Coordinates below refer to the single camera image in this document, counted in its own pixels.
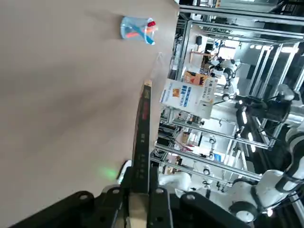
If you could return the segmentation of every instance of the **green light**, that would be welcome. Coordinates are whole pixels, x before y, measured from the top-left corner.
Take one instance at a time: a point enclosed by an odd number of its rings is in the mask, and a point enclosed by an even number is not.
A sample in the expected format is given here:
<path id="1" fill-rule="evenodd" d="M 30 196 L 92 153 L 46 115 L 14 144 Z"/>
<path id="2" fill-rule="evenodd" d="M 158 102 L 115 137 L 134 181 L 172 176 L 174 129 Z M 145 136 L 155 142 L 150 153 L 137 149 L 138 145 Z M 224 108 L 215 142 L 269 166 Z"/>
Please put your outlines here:
<path id="1" fill-rule="evenodd" d="M 100 168 L 98 168 L 98 173 L 102 177 L 106 177 L 107 179 L 109 179 L 111 181 L 115 180 L 116 177 L 117 177 L 117 175 L 118 175 L 117 170 L 111 169 L 111 168 L 107 168 L 107 167 L 100 167 Z"/>

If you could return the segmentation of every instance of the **red marker cap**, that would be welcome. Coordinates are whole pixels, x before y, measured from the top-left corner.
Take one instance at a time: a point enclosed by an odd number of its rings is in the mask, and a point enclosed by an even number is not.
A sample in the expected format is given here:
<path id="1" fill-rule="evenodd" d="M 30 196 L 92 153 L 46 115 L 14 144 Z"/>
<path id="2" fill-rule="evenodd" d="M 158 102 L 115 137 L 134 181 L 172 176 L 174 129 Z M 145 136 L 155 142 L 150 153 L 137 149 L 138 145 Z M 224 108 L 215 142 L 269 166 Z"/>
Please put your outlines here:
<path id="1" fill-rule="evenodd" d="M 155 21 L 151 21 L 151 22 L 148 23 L 148 27 L 152 27 L 154 25 L 156 25 Z"/>

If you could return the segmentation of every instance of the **ceiling light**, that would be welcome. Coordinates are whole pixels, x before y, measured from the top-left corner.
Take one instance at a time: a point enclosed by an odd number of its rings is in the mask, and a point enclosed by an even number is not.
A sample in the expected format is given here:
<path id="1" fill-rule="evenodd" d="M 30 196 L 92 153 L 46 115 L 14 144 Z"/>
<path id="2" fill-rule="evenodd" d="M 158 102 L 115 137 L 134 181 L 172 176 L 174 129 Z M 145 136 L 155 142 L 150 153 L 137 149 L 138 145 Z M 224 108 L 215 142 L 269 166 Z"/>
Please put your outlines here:
<path id="1" fill-rule="evenodd" d="M 271 209 L 268 209 L 268 210 L 267 210 L 267 215 L 268 215 L 268 217 L 272 216 L 273 213 L 274 213 L 273 210 L 271 210 Z"/>
<path id="2" fill-rule="evenodd" d="M 249 141 L 253 141 L 253 137 L 252 137 L 251 132 L 248 133 L 248 139 L 249 139 Z"/>
<path id="3" fill-rule="evenodd" d="M 256 151 L 256 147 L 254 145 L 251 145 L 251 151 L 254 153 Z"/>
<path id="4" fill-rule="evenodd" d="M 245 112 L 242 112 L 243 122 L 244 124 L 247 124 L 247 116 Z"/>
<path id="5" fill-rule="evenodd" d="M 296 49 L 294 49 L 293 47 L 283 47 L 281 52 L 283 53 L 297 53 L 299 50 L 299 48 L 297 47 Z"/>

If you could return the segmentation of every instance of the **aluminum rail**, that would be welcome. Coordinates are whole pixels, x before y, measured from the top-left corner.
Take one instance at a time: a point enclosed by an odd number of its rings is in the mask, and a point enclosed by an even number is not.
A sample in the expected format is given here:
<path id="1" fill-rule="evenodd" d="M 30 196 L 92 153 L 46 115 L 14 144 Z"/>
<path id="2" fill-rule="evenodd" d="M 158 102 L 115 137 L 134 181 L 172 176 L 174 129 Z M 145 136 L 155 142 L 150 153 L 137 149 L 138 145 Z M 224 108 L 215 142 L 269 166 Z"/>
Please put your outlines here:
<path id="1" fill-rule="evenodd" d="M 238 127 L 235 125 L 235 126 L 234 126 L 234 129 L 233 129 L 233 132 L 232 132 L 232 135 L 233 135 L 233 136 L 234 136 L 235 133 L 237 132 L 237 128 L 238 128 Z M 232 140 L 230 139 L 230 140 L 229 140 L 229 143 L 228 143 L 228 146 L 227 146 L 227 149 L 226 149 L 226 152 L 225 152 L 224 163 L 225 163 L 226 157 L 227 157 L 227 155 L 228 155 L 228 153 L 229 153 L 229 151 L 230 151 L 231 145 L 232 145 Z"/>
<path id="2" fill-rule="evenodd" d="M 295 82 L 294 90 L 295 91 L 300 91 L 300 88 L 301 88 L 303 82 L 304 82 L 304 66 L 302 67 L 301 73 L 300 73 L 300 75 L 298 76 L 298 78 Z"/>
<path id="3" fill-rule="evenodd" d="M 238 9 L 225 9 L 225 8 L 208 8 L 208 7 L 198 7 L 198 6 L 186 6 L 180 5 L 181 13 L 197 13 L 201 15 L 213 15 L 220 16 L 224 18 L 246 18 L 252 20 L 258 20 L 263 22 L 273 22 L 288 25 L 304 25 L 303 17 L 294 17 L 280 14 L 272 13 L 260 13 L 253 11 L 245 11 Z"/>
<path id="4" fill-rule="evenodd" d="M 202 30 L 202 32 L 204 34 L 207 34 L 207 35 L 223 36 L 223 37 L 236 37 L 236 38 L 242 38 L 242 39 L 246 39 L 246 40 L 250 40 L 250 41 L 263 42 L 263 43 L 269 44 L 269 45 L 276 43 L 276 40 L 262 39 L 262 38 L 259 38 L 259 37 L 245 37 L 245 36 L 242 36 L 242 35 L 222 33 L 222 32 L 210 32 L 210 31 L 204 31 L 204 30 Z"/>
<path id="5" fill-rule="evenodd" d="M 252 96 L 256 96 L 256 95 L 257 95 L 258 90 L 259 90 L 259 88 L 260 88 L 260 86 L 261 86 L 261 84 L 259 83 L 259 81 L 261 80 L 262 73 L 263 73 L 263 71 L 264 71 L 264 69 L 265 69 L 265 66 L 266 66 L 266 63 L 267 63 L 267 60 L 268 60 L 268 57 L 269 57 L 270 52 L 271 52 L 271 49 L 269 48 L 269 49 L 267 50 L 267 52 L 266 52 L 265 58 L 264 58 L 264 60 L 263 60 L 263 63 L 262 63 L 261 69 L 260 69 L 260 72 L 258 73 L 258 76 L 257 76 L 257 78 L 256 78 L 255 86 L 254 86 L 253 89 L 252 89 L 252 93 L 251 93 Z"/>
<path id="6" fill-rule="evenodd" d="M 245 170 L 245 171 L 247 171 L 248 170 L 248 168 L 247 168 L 247 162 L 246 162 L 246 157 L 245 157 L 245 151 L 243 151 L 243 150 L 241 150 L 242 152 L 241 152 L 241 158 L 242 158 L 242 162 L 243 162 L 243 169 Z"/>
<path id="7" fill-rule="evenodd" d="M 264 43 L 264 42 L 258 42 L 258 41 L 250 41 L 250 40 L 236 40 L 236 39 L 230 39 L 230 38 L 222 38 L 222 37 L 218 37 L 216 35 L 208 35 L 208 37 L 210 38 L 214 38 L 214 39 L 223 39 L 223 40 L 233 40 L 233 41 L 239 41 L 239 42 L 244 42 L 244 43 L 248 43 L 248 44 L 254 44 L 254 45 L 272 45 L 270 43 Z"/>
<path id="8" fill-rule="evenodd" d="M 299 44 L 300 44 L 300 42 L 296 42 L 296 43 L 294 44 L 294 46 L 293 46 L 293 51 L 289 54 L 288 60 L 287 60 L 287 62 L 286 62 L 286 64 L 285 64 L 285 67 L 284 67 L 283 72 L 282 72 L 282 74 L 281 74 L 280 80 L 279 80 L 277 86 L 275 87 L 275 91 L 271 94 L 270 97 L 273 97 L 273 96 L 276 96 L 276 95 L 277 95 L 278 87 L 279 87 L 279 85 L 282 84 L 282 83 L 284 82 L 284 80 L 285 80 L 285 77 L 286 77 L 287 72 L 288 72 L 288 70 L 289 70 L 289 67 L 290 67 L 290 65 L 291 65 L 291 63 L 292 63 L 292 61 L 293 61 L 293 59 L 294 59 L 294 56 L 295 56 L 295 54 L 296 54 L 296 50 L 297 50 L 298 47 L 299 47 Z"/>
<path id="9" fill-rule="evenodd" d="M 298 38 L 303 39 L 304 34 L 298 32 L 287 32 L 287 31 L 279 31 L 279 30 L 271 30 L 265 28 L 256 28 L 256 27 L 247 27 L 240 25 L 225 25 L 218 23 L 210 23 L 204 21 L 193 21 L 193 24 L 198 24 L 204 27 L 217 28 L 217 29 L 227 29 L 234 31 L 246 31 L 246 32 L 255 32 L 257 34 L 271 35 L 271 36 L 279 36 L 279 37 L 289 37 L 289 38 Z"/>
<path id="10" fill-rule="evenodd" d="M 269 71 L 267 73 L 267 76 L 266 76 L 266 79 L 265 79 L 265 82 L 263 83 L 262 85 L 262 88 L 260 89 L 259 93 L 258 93 L 258 96 L 259 98 L 263 98 L 264 94 L 265 94 L 265 91 L 266 91 L 266 88 L 267 88 L 267 84 L 269 83 L 269 80 L 270 80 L 270 77 L 272 75 L 272 72 L 274 71 L 275 69 L 275 66 L 276 66 L 276 62 L 279 58 L 279 55 L 282 51 L 282 47 L 283 47 L 283 44 L 280 44 L 276 51 L 275 51 L 275 56 L 274 56 L 274 59 L 272 60 L 272 63 L 271 63 L 271 66 L 269 68 Z"/>
<path id="11" fill-rule="evenodd" d="M 176 72 L 177 81 L 180 81 L 181 76 L 182 76 L 181 74 L 182 74 L 182 69 L 184 67 L 185 57 L 186 57 L 186 53 L 187 53 L 187 46 L 188 46 L 191 26 L 192 26 L 192 20 L 188 20 L 184 27 L 184 33 L 183 33 L 183 39 L 182 39 L 182 45 L 181 45 L 181 51 L 180 51 L 180 59 L 179 59 L 177 72 Z"/>
<path id="12" fill-rule="evenodd" d="M 229 154 L 228 154 L 228 157 L 226 157 L 226 159 L 224 159 L 224 165 L 227 165 L 228 163 L 229 163 L 229 160 L 230 160 L 230 157 L 232 156 L 232 154 L 233 154 L 233 149 L 235 148 L 235 146 L 237 145 L 237 142 L 236 141 L 234 141 L 233 143 L 232 143 L 232 146 L 230 147 L 230 149 L 229 149 Z"/>
<path id="13" fill-rule="evenodd" d="M 187 168 L 185 168 L 185 167 L 182 167 L 182 166 L 179 166 L 179 165 L 174 165 L 174 164 L 171 164 L 171 163 L 166 162 L 166 161 L 163 161 L 163 162 L 162 162 L 161 160 L 159 160 L 159 159 L 157 159 L 157 158 L 151 157 L 150 160 L 153 161 L 153 162 L 158 162 L 159 164 L 164 164 L 164 165 L 166 165 L 166 166 L 170 166 L 170 167 L 172 167 L 172 168 L 181 170 L 181 171 L 186 172 L 186 173 L 198 175 L 198 176 L 201 176 L 201 177 L 204 177 L 204 178 L 206 178 L 206 179 L 213 180 L 213 181 L 218 181 L 218 182 L 223 183 L 223 184 L 225 184 L 225 185 L 227 185 L 227 186 L 229 186 L 229 187 L 232 186 L 232 184 L 227 183 L 226 181 L 224 181 L 224 180 L 222 180 L 222 179 L 220 179 L 220 178 L 218 178 L 218 177 L 212 177 L 212 176 L 206 175 L 206 174 L 204 174 L 204 173 L 202 173 L 202 172 L 195 171 L 195 170 L 191 170 L 191 169 L 187 169 Z"/>
<path id="14" fill-rule="evenodd" d="M 253 122 L 254 122 L 254 124 L 255 124 L 255 126 L 256 126 L 256 128 L 257 128 L 257 130 L 258 130 L 258 132 L 259 132 L 259 134 L 260 134 L 260 136 L 261 136 L 261 138 L 262 138 L 262 140 L 263 140 L 263 142 L 266 143 L 266 144 L 268 145 L 269 142 L 270 142 L 270 140 L 269 140 L 268 137 L 266 136 L 266 133 L 265 133 L 264 131 L 262 131 L 263 128 L 261 127 L 261 122 L 260 122 L 260 120 L 259 120 L 256 116 L 253 116 L 253 117 L 252 117 L 252 120 L 253 120 Z"/>
<path id="15" fill-rule="evenodd" d="M 200 127 L 198 127 L 194 124 L 190 125 L 190 124 L 179 122 L 179 121 L 173 121 L 172 124 L 175 124 L 175 125 L 181 126 L 181 127 L 188 127 L 188 128 L 194 129 L 194 130 L 199 130 L 199 131 L 207 132 L 207 133 L 214 134 L 214 135 L 218 135 L 218 136 L 224 137 L 226 139 L 232 139 L 233 141 L 237 141 L 237 142 L 248 144 L 248 145 L 254 145 L 254 146 L 257 146 L 259 148 L 268 149 L 268 145 L 266 145 L 264 143 L 250 141 L 248 139 L 243 139 L 243 138 L 234 138 L 231 135 L 226 135 L 226 134 L 216 132 L 216 131 L 213 131 L 213 130 L 200 128 Z"/>
<path id="16" fill-rule="evenodd" d="M 292 205 L 294 207 L 294 211 L 297 214 L 302 227 L 304 227 L 304 206 L 298 195 L 290 197 L 293 201 L 296 200 Z"/>
<path id="17" fill-rule="evenodd" d="M 274 92 L 272 93 L 271 96 L 276 96 L 276 95 L 277 95 L 277 93 L 278 93 L 278 87 L 279 87 L 279 85 L 282 84 L 282 83 L 284 82 L 284 80 L 285 80 L 285 77 L 286 77 L 287 72 L 288 72 L 288 70 L 289 70 L 289 67 L 290 67 L 290 65 L 291 65 L 291 63 L 292 63 L 292 61 L 293 61 L 293 59 L 294 59 L 294 56 L 295 56 L 295 54 L 296 54 L 296 50 L 297 50 L 298 47 L 299 47 L 299 44 L 300 44 L 300 42 L 297 42 L 297 43 L 294 44 L 294 46 L 293 46 L 293 52 L 291 52 L 291 53 L 289 54 L 288 60 L 287 60 L 286 65 L 285 65 L 285 67 L 284 67 L 284 69 L 283 69 L 283 72 L 282 72 L 282 74 L 281 74 L 280 80 L 279 80 L 277 86 L 275 87 L 275 90 L 274 90 Z M 283 126 L 284 126 L 284 123 L 281 123 L 281 124 L 279 124 L 279 125 L 275 128 L 274 133 L 273 133 L 273 137 L 274 137 L 274 138 L 277 138 L 277 137 L 279 136 L 279 134 L 280 134 L 280 132 L 281 132 Z M 272 146 L 275 144 L 275 142 L 276 142 L 275 139 L 271 139 L 271 140 L 270 140 L 270 143 L 269 143 L 269 147 L 272 147 Z"/>
<path id="18" fill-rule="evenodd" d="M 253 72 L 253 74 L 252 74 L 250 83 L 249 83 L 249 85 L 248 85 L 248 87 L 247 87 L 246 95 L 249 95 L 249 93 L 250 93 L 250 90 L 251 90 L 251 87 L 252 87 L 252 85 L 253 85 L 253 82 L 254 82 L 254 80 L 255 80 L 255 78 L 256 78 L 257 70 L 258 70 L 258 68 L 259 68 L 259 66 L 260 66 L 260 63 L 261 63 L 261 60 L 262 60 L 264 51 L 265 51 L 265 47 L 262 47 L 261 52 L 260 52 L 260 55 L 259 55 L 259 57 L 258 57 L 258 59 L 257 59 L 257 62 L 256 62 L 256 68 L 255 68 L 255 70 L 254 70 L 254 72 Z"/>
<path id="19" fill-rule="evenodd" d="M 212 165 L 212 166 L 215 166 L 215 167 L 218 167 L 218 168 L 221 168 L 221 169 L 224 169 L 224 170 L 236 173 L 236 174 L 240 174 L 240 175 L 243 175 L 244 177 L 248 177 L 248 178 L 253 179 L 255 181 L 259 181 L 261 179 L 261 176 L 256 174 L 256 173 L 248 172 L 248 171 L 244 171 L 244 170 L 239 170 L 237 168 L 234 168 L 234 167 L 231 167 L 231 166 L 228 166 L 228 165 L 224 165 L 224 164 L 219 163 L 217 161 L 210 161 L 208 159 L 197 156 L 193 153 L 178 151 L 178 150 L 169 148 L 167 146 L 159 145 L 159 144 L 156 144 L 155 148 L 159 149 L 159 150 L 162 150 L 162 151 L 175 153 L 175 154 L 178 154 L 180 156 L 190 158 L 190 159 L 193 159 L 195 161 L 203 162 L 205 164 Z"/>
<path id="20" fill-rule="evenodd" d="M 242 151 L 241 150 L 238 150 L 237 154 L 236 154 L 236 157 L 234 158 L 234 161 L 233 161 L 233 164 L 232 164 L 232 167 L 235 167 L 236 164 L 237 164 L 237 161 L 239 159 L 239 156 L 241 155 Z M 232 178 L 232 175 L 233 173 L 230 173 L 230 177 L 228 179 L 228 182 L 230 182 L 231 178 Z"/>

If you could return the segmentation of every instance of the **orange marker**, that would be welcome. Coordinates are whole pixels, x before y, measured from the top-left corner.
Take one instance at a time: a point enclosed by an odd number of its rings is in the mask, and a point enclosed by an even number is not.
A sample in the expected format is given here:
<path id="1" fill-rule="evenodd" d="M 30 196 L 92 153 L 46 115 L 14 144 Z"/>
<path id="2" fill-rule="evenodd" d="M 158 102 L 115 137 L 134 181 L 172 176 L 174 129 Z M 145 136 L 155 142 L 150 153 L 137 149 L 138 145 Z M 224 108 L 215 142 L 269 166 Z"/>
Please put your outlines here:
<path id="1" fill-rule="evenodd" d="M 157 30 L 156 26 L 148 27 L 147 28 L 147 33 L 154 32 L 156 30 Z M 136 37 L 138 35 L 139 34 L 137 32 L 129 32 L 126 36 L 127 36 L 127 38 L 131 38 L 131 37 Z"/>

